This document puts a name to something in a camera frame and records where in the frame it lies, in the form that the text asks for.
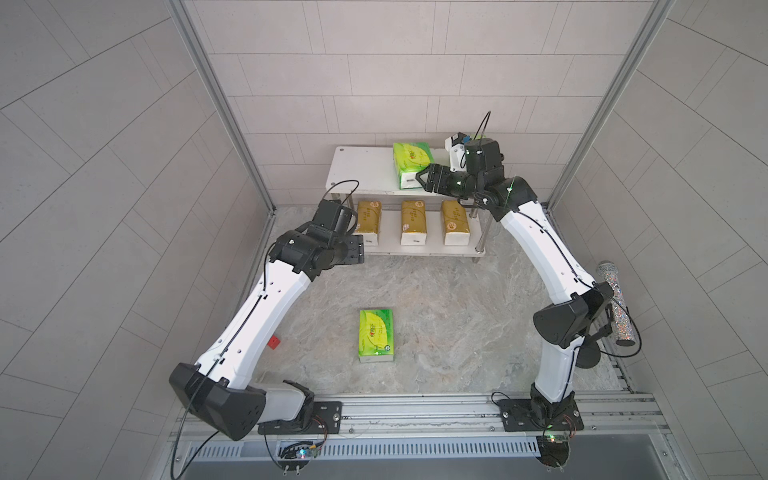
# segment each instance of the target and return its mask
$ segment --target glitter cylinder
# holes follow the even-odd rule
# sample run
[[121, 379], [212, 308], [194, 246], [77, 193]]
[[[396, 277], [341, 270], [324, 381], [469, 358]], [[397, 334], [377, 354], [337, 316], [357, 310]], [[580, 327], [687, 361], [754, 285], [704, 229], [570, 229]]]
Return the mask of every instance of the glitter cylinder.
[[616, 344], [620, 346], [633, 346], [636, 342], [636, 336], [634, 328], [632, 328], [632, 322], [630, 322], [629, 316], [627, 316], [627, 304], [624, 302], [624, 294], [619, 286], [619, 269], [611, 262], [602, 261], [598, 264], [598, 276], [611, 285], [611, 288], [614, 289], [614, 298], [619, 303], [619, 306], [617, 306], [616, 302], [611, 300], [611, 308], [614, 311], [613, 330], [616, 336]]

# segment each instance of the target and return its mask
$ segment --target gray floor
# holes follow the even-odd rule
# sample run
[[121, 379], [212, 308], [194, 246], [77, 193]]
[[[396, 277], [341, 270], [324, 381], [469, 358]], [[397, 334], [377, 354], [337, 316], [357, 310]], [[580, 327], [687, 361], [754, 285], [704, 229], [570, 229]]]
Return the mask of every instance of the gray floor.
[[[313, 212], [279, 209], [273, 239]], [[487, 252], [479, 263], [369, 256], [323, 272], [278, 326], [281, 344], [265, 349], [254, 380], [291, 379], [318, 393], [527, 392], [541, 352], [531, 318], [550, 301], [522, 248], [497, 224]], [[394, 362], [357, 358], [359, 310], [368, 308], [393, 310]], [[577, 369], [574, 384], [620, 388], [605, 358]]]

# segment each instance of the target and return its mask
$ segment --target tiled wall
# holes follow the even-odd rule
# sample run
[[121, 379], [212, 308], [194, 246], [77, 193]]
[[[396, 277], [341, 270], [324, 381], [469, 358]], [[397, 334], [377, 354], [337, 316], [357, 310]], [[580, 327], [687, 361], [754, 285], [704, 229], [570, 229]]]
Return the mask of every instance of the tiled wall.
[[579, 261], [617, 264], [628, 372], [712, 480], [768, 478], [765, 25], [764, 0], [678, 0], [554, 210]]
[[277, 204], [316, 204], [338, 145], [487, 133], [549, 197], [650, 2], [187, 0]]
[[0, 18], [0, 478], [138, 479], [266, 208], [161, 0]]

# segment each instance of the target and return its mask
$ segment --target metal frame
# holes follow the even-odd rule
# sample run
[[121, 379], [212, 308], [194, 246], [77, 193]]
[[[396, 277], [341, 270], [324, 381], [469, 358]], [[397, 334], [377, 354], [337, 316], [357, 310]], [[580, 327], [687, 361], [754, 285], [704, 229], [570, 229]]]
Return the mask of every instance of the metal frame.
[[243, 133], [240, 131], [240, 127], [237, 126], [237, 121], [235, 120], [234, 115], [232, 115], [232, 108], [227, 101], [227, 96], [221, 88], [221, 84], [216, 77], [213, 67], [211, 67], [210, 62], [208, 61], [208, 56], [203, 49], [203, 44], [197, 37], [189, 12], [187, 11], [187, 6], [184, 4], [183, 0], [166, 0], [166, 3], [170, 16], [174, 20], [174, 23], [181, 34], [181, 38], [184, 40], [184, 44], [187, 46], [187, 50], [192, 57], [192, 61], [194, 62], [197, 71], [200, 73], [200, 77], [203, 79], [203, 84], [208, 90], [208, 93], [210, 93], [210, 97], [214, 101], [214, 106], [221, 116], [224, 128], [227, 130], [248, 174], [256, 184], [259, 194], [264, 199], [264, 203], [270, 211], [270, 215], [274, 215], [275, 203], [272, 201], [272, 197], [270, 197], [270, 193], [256, 168], [256, 162], [253, 161], [253, 155], [250, 154], [248, 145], [243, 138]]
[[595, 110], [592, 115], [592, 119], [589, 120], [589, 125], [586, 130], [584, 130], [584, 134], [581, 135], [581, 139], [579, 140], [574, 153], [571, 155], [571, 159], [565, 165], [563, 174], [560, 176], [560, 179], [552, 190], [548, 202], [548, 209], [550, 211], [554, 210], [558, 203], [560, 203], [560, 200], [562, 200], [565, 190], [568, 188], [568, 185], [571, 184], [571, 180], [573, 180], [573, 177], [576, 174], [576, 170], [578, 170], [584, 157], [587, 156], [587, 152], [594, 143], [594, 139], [597, 138], [605, 121], [608, 119], [608, 115], [613, 111], [616, 102], [618, 102], [618, 99], [627, 87], [630, 78], [632, 78], [632, 74], [637, 70], [637, 66], [645, 56], [645, 52], [648, 50], [650, 43], [659, 32], [673, 3], [674, 0], [656, 0], [650, 7], [640, 30], [637, 31], [637, 35], [635, 35], [632, 45], [630, 45], [627, 54], [624, 56], [624, 60], [621, 62], [621, 66], [614, 76], [611, 85], [600, 100], [597, 110]]

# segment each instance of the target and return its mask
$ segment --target white shelf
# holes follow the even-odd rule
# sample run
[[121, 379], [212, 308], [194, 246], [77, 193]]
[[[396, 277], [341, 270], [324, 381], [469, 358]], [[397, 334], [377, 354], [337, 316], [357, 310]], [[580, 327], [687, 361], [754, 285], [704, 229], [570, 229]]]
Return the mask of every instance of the white shelf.
[[[430, 149], [438, 164], [449, 164], [448, 151]], [[331, 169], [328, 172], [326, 188], [342, 180], [355, 179], [360, 186], [355, 195], [397, 195], [402, 197], [445, 197], [444, 195], [425, 192], [423, 188], [400, 190], [392, 158], [392, 147], [337, 147], [333, 155]], [[334, 194], [348, 194], [355, 187], [354, 182], [340, 184], [333, 189]]]
[[379, 225], [379, 245], [377, 247], [366, 245], [366, 255], [483, 257], [485, 252], [477, 253], [475, 251], [475, 245], [478, 244], [482, 233], [480, 220], [477, 218], [469, 218], [468, 220], [469, 245], [466, 247], [443, 245], [442, 218], [440, 212], [427, 212], [426, 245], [400, 245], [400, 232], [402, 231], [400, 224], [400, 210], [384, 210], [382, 212], [381, 224]]

